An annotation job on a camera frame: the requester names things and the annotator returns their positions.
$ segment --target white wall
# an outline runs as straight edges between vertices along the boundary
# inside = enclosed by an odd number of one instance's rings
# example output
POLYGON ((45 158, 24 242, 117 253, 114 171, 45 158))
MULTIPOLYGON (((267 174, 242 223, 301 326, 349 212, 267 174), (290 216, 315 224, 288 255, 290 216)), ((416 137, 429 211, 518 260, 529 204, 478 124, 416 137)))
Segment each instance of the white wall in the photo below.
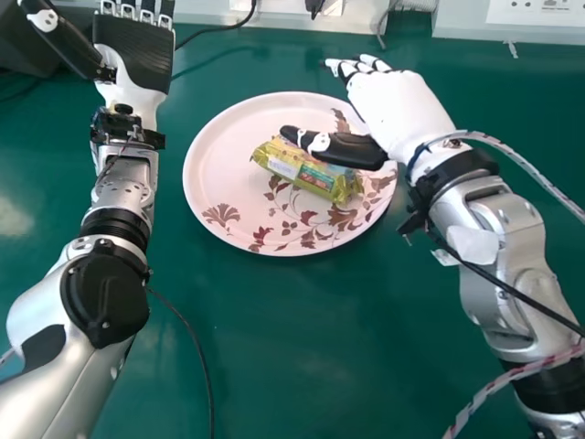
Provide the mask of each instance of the white wall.
POLYGON ((527 43, 585 45, 583 27, 488 25, 490 0, 439 0, 433 18, 433 36, 492 39, 527 43))
MULTIPOLYGON (((54 3, 57 6, 91 9, 98 4, 96 0, 56 0, 54 3)), ((389 0, 346 0, 342 16, 319 16, 312 21, 309 13, 303 15, 262 13, 260 3, 259 13, 250 21, 250 26, 374 34, 376 23, 388 5, 389 0)), ((230 11, 229 0, 176 0, 177 23, 231 25, 245 15, 230 11)))

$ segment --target green tabletop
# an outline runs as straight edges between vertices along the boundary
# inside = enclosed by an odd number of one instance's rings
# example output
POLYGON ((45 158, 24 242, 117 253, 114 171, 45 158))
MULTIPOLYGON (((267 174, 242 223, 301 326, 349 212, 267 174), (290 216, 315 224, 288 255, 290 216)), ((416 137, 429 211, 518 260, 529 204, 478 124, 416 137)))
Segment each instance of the green tabletop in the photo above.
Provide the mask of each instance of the green tabletop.
MULTIPOLYGON (((192 30, 179 27, 179 39, 192 30)), ((395 20, 388 44, 382 53, 368 36, 242 29, 199 37, 176 53, 158 117, 167 150, 149 260, 154 288, 202 338, 218 439, 439 438, 501 373, 461 309, 457 270, 441 267, 421 234, 410 248, 395 232, 405 217, 403 183, 375 227, 334 251, 272 259, 212 236, 185 202, 181 171, 192 139, 218 112, 273 91, 344 98, 319 59, 379 55, 422 73, 458 127, 506 140, 585 205, 584 49, 518 45, 513 59, 501 42, 431 39, 427 17, 395 20)), ((25 83, 0 78, 6 93, 25 83)), ((79 231, 95 180, 88 124, 100 104, 91 84, 69 74, 0 104, 0 320, 79 231)), ((585 316, 585 230, 497 157, 506 181, 544 216, 548 261, 585 316)), ((197 352, 181 323, 156 301, 152 307, 98 439, 207 437, 197 352)), ((0 351, 7 347, 1 337, 0 351)), ((488 401, 462 434, 527 436, 510 390, 488 401)))

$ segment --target plate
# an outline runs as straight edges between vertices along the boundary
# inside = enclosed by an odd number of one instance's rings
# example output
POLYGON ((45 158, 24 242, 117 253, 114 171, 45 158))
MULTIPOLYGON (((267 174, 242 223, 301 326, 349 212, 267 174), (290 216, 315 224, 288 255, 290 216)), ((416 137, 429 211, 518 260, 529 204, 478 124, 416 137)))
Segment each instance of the plate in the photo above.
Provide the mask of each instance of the plate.
POLYGON ((351 105, 321 94, 287 91, 238 103, 209 122, 187 152, 183 188, 193 213, 223 241, 270 256, 325 252, 358 237, 392 200, 396 162, 358 171, 364 193, 338 207, 250 161, 285 124, 367 133, 351 105))

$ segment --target food package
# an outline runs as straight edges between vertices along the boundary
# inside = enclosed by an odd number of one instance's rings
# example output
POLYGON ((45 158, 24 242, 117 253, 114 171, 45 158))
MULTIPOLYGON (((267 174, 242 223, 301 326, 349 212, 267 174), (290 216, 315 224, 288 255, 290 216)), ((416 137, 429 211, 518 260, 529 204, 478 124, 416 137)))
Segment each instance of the food package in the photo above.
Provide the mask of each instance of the food package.
POLYGON ((280 135, 257 147, 251 159, 295 186, 339 206, 363 191, 356 171, 321 162, 280 135))

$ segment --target power outlet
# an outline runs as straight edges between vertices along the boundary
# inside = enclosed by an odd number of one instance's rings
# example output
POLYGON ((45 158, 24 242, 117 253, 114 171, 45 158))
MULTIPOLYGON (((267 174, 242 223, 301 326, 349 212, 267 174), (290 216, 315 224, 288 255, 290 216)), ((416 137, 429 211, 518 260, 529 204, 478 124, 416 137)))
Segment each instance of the power outlet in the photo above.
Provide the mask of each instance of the power outlet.
POLYGON ((585 27, 585 0, 490 0, 494 25, 585 27))
MULTIPOLYGON (((325 0, 321 14, 324 16, 341 16, 346 0, 325 0)), ((229 0, 232 11, 250 11, 250 0, 229 0)), ((259 13, 268 14, 303 14, 310 16, 304 7, 304 0, 258 0, 259 13)))
POLYGON ((538 10, 537 2, 538 0, 507 0, 506 3, 511 13, 526 14, 538 10))

